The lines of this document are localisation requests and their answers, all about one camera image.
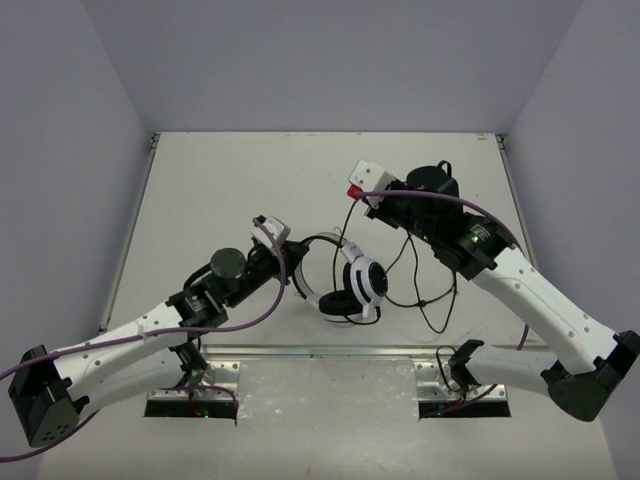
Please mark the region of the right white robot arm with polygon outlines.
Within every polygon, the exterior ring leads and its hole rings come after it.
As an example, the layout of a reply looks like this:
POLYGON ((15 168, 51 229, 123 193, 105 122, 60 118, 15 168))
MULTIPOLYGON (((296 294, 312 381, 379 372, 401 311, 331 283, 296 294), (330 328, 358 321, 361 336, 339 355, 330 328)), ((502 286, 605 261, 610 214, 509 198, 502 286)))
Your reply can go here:
POLYGON ((426 242, 437 260, 491 294, 544 342, 543 350, 525 350, 466 341, 448 360, 461 393, 503 384, 545 395, 577 420, 598 416, 639 356, 637 333, 603 325, 548 281, 502 221, 461 198, 449 162, 415 168, 400 180, 361 161, 349 182, 368 217, 426 242))

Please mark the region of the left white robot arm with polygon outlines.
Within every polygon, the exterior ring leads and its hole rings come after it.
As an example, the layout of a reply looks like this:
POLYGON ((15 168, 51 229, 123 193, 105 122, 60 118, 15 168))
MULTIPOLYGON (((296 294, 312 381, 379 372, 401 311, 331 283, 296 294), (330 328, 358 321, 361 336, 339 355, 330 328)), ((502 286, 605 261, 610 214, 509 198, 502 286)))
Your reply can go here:
POLYGON ((287 285, 308 251, 289 240, 255 241, 248 253, 220 249, 182 290, 137 319, 73 346, 27 350, 5 375, 28 445, 45 451, 100 410, 145 391, 198 389, 210 369, 198 338, 228 332, 229 309, 271 280, 287 285))

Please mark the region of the white black headphones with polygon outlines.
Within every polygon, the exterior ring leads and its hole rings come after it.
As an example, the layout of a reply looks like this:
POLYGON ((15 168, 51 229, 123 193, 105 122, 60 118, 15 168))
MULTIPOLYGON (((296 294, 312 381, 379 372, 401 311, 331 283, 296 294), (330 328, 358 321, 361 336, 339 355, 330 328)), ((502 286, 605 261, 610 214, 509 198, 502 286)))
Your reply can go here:
POLYGON ((306 237, 302 245, 324 241, 338 248, 346 263, 342 271, 343 287, 325 294, 314 292, 308 285, 299 264, 293 274, 293 284, 306 304, 317 310, 328 322, 354 325, 374 325, 382 317, 381 305, 388 293, 388 277, 382 265, 368 257, 360 247, 331 232, 306 237))

